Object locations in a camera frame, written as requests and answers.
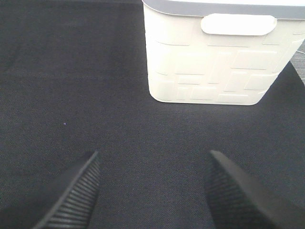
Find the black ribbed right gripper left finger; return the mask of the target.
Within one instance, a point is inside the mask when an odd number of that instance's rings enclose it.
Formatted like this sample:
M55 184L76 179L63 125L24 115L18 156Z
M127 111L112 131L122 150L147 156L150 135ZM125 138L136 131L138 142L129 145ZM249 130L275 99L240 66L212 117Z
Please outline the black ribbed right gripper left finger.
M43 194L42 216L33 229L86 229L101 186L101 154L85 153Z

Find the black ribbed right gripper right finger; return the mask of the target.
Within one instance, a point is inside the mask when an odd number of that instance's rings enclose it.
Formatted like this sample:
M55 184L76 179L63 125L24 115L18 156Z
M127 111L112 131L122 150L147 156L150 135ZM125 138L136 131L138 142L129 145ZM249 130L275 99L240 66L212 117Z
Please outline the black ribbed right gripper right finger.
M206 158L204 188L218 229L303 229L305 210L264 187L219 151Z

